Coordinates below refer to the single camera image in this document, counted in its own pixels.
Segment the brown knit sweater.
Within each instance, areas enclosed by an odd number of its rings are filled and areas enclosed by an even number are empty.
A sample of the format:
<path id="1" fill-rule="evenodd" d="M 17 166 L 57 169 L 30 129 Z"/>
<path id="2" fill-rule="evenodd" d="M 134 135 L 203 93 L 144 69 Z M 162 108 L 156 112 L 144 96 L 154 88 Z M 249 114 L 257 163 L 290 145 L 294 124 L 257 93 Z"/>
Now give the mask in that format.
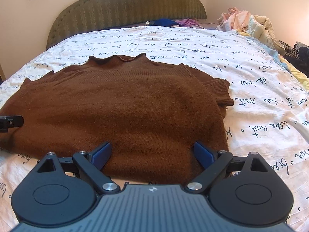
<path id="1" fill-rule="evenodd" d="M 200 141 L 227 150 L 229 83 L 187 66 L 153 62 L 145 54 L 90 57 L 42 78 L 26 79 L 1 108 L 22 127 L 1 134 L 1 147 L 40 159 L 69 157 L 104 142 L 113 178 L 186 184 L 202 172 L 193 154 Z"/>

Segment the dark clothes pile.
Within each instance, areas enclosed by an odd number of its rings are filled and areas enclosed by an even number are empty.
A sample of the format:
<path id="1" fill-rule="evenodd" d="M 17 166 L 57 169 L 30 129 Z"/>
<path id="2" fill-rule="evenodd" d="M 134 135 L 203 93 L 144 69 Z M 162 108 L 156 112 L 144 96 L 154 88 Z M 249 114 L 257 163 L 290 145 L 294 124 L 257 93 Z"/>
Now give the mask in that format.
<path id="1" fill-rule="evenodd" d="M 295 45 L 299 52 L 299 59 L 284 56 L 295 68 L 304 73 L 308 77 L 308 46 L 301 44 Z"/>

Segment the pink clothes pile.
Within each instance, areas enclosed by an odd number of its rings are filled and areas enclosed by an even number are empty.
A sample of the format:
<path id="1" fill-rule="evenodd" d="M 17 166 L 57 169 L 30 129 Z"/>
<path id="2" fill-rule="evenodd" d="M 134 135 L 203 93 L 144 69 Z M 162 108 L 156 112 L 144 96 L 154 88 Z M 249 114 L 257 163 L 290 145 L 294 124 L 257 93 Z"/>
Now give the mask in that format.
<path id="1" fill-rule="evenodd" d="M 240 30 L 246 32 L 248 29 L 251 13 L 247 10 L 238 10 L 236 7 L 228 9 L 217 19 L 217 29 L 223 32 Z"/>

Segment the white script-print bed sheet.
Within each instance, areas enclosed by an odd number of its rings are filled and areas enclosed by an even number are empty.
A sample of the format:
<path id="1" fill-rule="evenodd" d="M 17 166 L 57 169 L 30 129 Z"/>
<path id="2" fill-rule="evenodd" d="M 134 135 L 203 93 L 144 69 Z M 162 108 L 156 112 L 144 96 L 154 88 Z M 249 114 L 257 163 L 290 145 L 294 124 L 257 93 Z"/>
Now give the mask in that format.
<path id="1" fill-rule="evenodd" d="M 26 78 L 83 64 L 94 56 L 131 57 L 184 63 L 230 82 L 234 106 L 224 123 L 231 152 L 259 152 L 290 188 L 294 205 L 288 224 L 308 231 L 308 89 L 277 64 L 254 39 L 236 31 L 132 27 L 70 37 L 34 60 L 1 85 L 4 104 Z"/>

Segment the yellow blue blanket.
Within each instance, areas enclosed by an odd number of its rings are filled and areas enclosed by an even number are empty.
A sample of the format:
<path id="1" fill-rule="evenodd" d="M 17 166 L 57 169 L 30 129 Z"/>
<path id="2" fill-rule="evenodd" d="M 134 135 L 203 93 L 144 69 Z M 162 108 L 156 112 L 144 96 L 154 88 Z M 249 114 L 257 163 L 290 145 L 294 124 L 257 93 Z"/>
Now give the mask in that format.
<path id="1" fill-rule="evenodd" d="M 256 38 L 251 37 L 249 34 L 247 34 L 245 32 L 241 32 L 239 29 L 237 29 L 237 32 L 240 35 L 242 35 L 244 37 L 248 37 L 252 41 L 255 41 L 257 43 L 257 45 L 265 46 L 260 41 L 258 41 Z M 307 76 L 304 73 L 302 73 L 301 71 L 299 71 L 297 68 L 295 68 L 286 58 L 282 57 L 280 54 L 278 56 L 278 59 L 279 59 L 280 62 L 286 64 L 286 66 L 289 68 L 289 70 L 294 75 L 294 77 L 301 83 L 301 85 L 306 89 L 306 91 L 308 91 L 308 78 L 307 78 Z"/>

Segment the black white patterned garment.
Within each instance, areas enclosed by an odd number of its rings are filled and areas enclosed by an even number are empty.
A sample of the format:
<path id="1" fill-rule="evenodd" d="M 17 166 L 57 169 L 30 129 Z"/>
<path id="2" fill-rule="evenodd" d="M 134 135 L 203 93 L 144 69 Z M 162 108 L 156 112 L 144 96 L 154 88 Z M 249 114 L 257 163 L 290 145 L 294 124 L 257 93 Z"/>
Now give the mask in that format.
<path id="1" fill-rule="evenodd" d="M 279 43 L 281 43 L 285 48 L 285 56 L 299 59 L 299 52 L 294 47 L 291 47 L 289 44 L 281 40 L 279 40 Z"/>

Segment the purple garment on bed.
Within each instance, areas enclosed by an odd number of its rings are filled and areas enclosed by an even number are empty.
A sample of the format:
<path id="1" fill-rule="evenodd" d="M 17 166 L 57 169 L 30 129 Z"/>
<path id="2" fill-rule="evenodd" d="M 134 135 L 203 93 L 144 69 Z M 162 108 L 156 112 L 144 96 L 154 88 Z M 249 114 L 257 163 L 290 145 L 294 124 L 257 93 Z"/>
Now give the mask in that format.
<path id="1" fill-rule="evenodd" d="M 176 20 L 175 22 L 177 22 L 180 25 L 180 27 L 202 28 L 202 26 L 199 25 L 199 22 L 195 19 L 186 18 L 186 19 Z"/>

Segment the cream quilted jacket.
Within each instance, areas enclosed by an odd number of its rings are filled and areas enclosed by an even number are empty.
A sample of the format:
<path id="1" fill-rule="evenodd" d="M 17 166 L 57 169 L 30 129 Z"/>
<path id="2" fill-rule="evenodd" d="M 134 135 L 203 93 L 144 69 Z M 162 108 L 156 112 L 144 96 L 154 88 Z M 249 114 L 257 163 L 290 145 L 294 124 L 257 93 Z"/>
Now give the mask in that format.
<path id="1" fill-rule="evenodd" d="M 276 39 L 273 25 L 268 17 L 251 15 L 247 33 L 262 44 L 276 50 L 280 55 L 285 55 L 285 47 Z"/>

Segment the blue cloth on bed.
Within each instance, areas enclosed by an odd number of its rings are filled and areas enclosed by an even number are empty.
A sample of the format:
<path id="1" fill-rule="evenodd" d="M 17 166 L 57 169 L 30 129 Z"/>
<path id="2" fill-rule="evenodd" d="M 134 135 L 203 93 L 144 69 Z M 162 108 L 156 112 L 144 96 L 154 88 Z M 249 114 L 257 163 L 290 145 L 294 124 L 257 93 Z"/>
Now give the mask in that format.
<path id="1" fill-rule="evenodd" d="M 160 26 L 160 27 L 174 28 L 174 27 L 180 27 L 181 25 L 171 19 L 161 18 L 155 21 L 147 21 L 145 23 L 145 26 Z"/>

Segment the olive green upholstered headboard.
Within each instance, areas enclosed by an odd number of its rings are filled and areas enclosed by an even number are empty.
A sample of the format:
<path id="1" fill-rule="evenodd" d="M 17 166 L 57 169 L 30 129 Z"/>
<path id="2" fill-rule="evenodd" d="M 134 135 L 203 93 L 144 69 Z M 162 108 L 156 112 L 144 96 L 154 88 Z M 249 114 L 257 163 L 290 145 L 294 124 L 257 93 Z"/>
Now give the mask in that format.
<path id="1" fill-rule="evenodd" d="M 200 0 L 79 0 L 55 19 L 46 48 L 77 34 L 161 18 L 206 19 L 207 14 Z"/>

